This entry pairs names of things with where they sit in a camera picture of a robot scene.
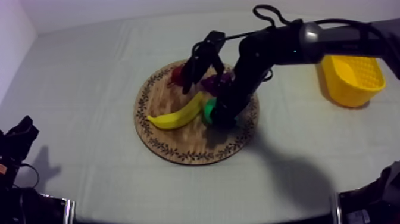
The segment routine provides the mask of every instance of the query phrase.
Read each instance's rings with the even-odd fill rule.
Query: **yellow banana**
[[[175,113],[164,114],[158,117],[147,116],[147,119],[156,127],[165,130],[177,129],[192,121],[202,108],[203,93],[198,92],[193,99]]]

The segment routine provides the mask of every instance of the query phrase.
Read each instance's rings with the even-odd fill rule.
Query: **round wooden board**
[[[252,138],[258,121],[258,98],[238,116],[235,128],[222,132],[203,122],[202,112],[186,126],[175,130],[161,130],[146,116],[153,117],[173,113],[184,107],[194,95],[202,90],[200,82],[192,86],[187,95],[182,87],[167,87],[172,70],[186,60],[171,63],[156,71],[141,87],[135,103],[135,126],[137,134],[156,155],[170,162],[185,165],[205,165],[222,161],[238,152]],[[232,68],[225,65],[226,71]],[[216,74],[210,67],[205,77]],[[204,103],[212,96],[205,93]]]

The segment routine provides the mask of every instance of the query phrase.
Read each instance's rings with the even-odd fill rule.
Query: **table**
[[[318,18],[287,15],[288,19]],[[188,57],[210,30],[268,24],[251,12],[187,14],[91,24],[39,36],[0,106],[8,130],[26,114],[40,130],[27,163],[39,192],[77,201],[77,214],[116,223],[271,223],[329,210],[332,191],[359,188],[400,157],[400,82],[384,63],[384,91],[360,110],[321,94],[315,66],[275,66],[258,90],[258,133],[204,167],[164,161],[133,125],[143,82]],[[226,43],[234,65],[240,40]],[[35,176],[21,170],[17,183]]]

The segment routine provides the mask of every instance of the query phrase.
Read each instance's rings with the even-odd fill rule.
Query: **yellow basket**
[[[375,58],[325,56],[322,68],[331,98],[346,107],[359,107],[385,88]]]

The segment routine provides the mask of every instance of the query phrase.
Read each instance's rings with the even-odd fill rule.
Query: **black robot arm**
[[[319,24],[348,23],[345,27],[322,29]],[[400,20],[386,27],[395,30]],[[274,65],[315,64],[326,54],[383,58],[400,79],[400,38],[395,32],[379,30],[373,24],[348,20],[294,21],[286,26],[269,27],[244,38],[235,65],[235,80],[217,98],[211,113],[213,123],[230,126],[247,106],[250,97]]]
[[[274,12],[284,26],[276,27],[274,20],[261,15],[259,9]],[[182,70],[185,94],[210,65],[218,68],[220,76],[223,65],[218,53],[223,44],[226,40],[246,36],[239,45],[240,57],[234,67],[235,79],[230,86],[224,87],[211,112],[212,123],[217,126],[229,127],[235,123],[235,117],[247,106],[252,94],[266,80],[274,65],[315,64],[326,54],[381,57],[400,79],[400,33],[397,29],[400,19],[377,23],[344,19],[303,23],[302,20],[285,20],[270,5],[257,5],[253,12],[258,18],[269,21],[271,26],[232,37],[211,32],[204,41],[193,47],[192,56]],[[323,29],[321,26],[324,24],[342,26]]]

